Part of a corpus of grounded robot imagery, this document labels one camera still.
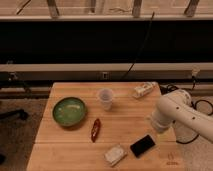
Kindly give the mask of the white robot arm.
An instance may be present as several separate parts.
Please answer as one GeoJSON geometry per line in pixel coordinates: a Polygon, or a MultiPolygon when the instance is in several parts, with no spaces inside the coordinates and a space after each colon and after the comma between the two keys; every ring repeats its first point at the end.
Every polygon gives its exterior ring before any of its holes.
{"type": "Polygon", "coordinates": [[[173,121],[178,121],[213,143],[213,118],[193,109],[191,95],[185,90],[162,95],[150,115],[150,121],[160,134],[168,130],[173,121]]]}

